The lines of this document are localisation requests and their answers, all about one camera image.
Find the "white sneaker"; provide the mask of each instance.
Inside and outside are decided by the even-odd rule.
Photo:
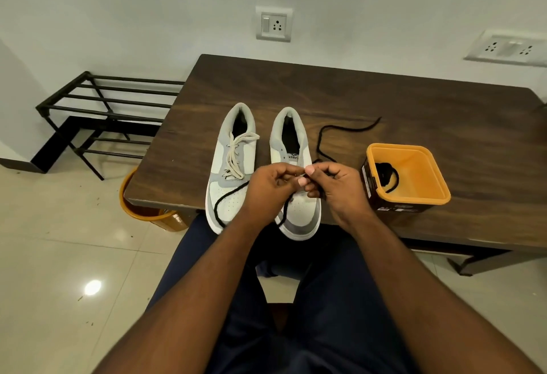
[[[222,122],[207,184],[205,215],[216,234],[229,224],[245,200],[247,187],[236,189],[248,184],[254,172],[256,140],[259,138],[249,107],[238,103]]]
[[[311,164],[306,129],[293,108],[284,108],[273,122],[270,135],[271,162],[287,162],[305,167]],[[283,220],[283,210],[275,221]],[[312,237],[321,222],[321,200],[309,198],[304,190],[297,191],[287,208],[287,218],[279,227],[285,236],[293,240]]]

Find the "tiled floor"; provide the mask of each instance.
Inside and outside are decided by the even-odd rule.
[[[105,181],[71,152],[46,175],[0,167],[4,374],[89,373],[143,312],[183,235],[120,209],[118,189],[133,161],[89,158]],[[466,278],[442,256],[419,257],[547,370],[547,260]],[[101,281],[101,288],[85,295],[92,280]],[[294,298],[297,281],[261,283],[270,302]]]

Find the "shoe insole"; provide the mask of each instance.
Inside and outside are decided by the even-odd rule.
[[[290,116],[285,116],[281,140],[283,141],[288,154],[298,156],[300,153],[300,144],[298,143],[298,135],[297,130],[294,127],[294,121]]]
[[[234,135],[234,138],[236,138],[237,136],[245,133],[246,131],[247,131],[247,121],[245,120],[245,115],[243,115],[243,112],[240,110],[237,113],[236,119],[234,121],[232,134]]]

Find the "wall socket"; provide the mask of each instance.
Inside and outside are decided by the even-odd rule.
[[[465,60],[547,66],[547,34],[487,30],[475,41]]]
[[[293,9],[256,6],[256,39],[291,41]]]

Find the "dark blue pants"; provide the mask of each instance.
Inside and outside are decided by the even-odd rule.
[[[182,238],[148,308],[199,260],[217,235],[199,215]],[[304,263],[291,314],[277,334],[255,266]],[[274,225],[257,238],[243,270],[207,373],[414,373],[357,243],[321,225],[304,242]]]

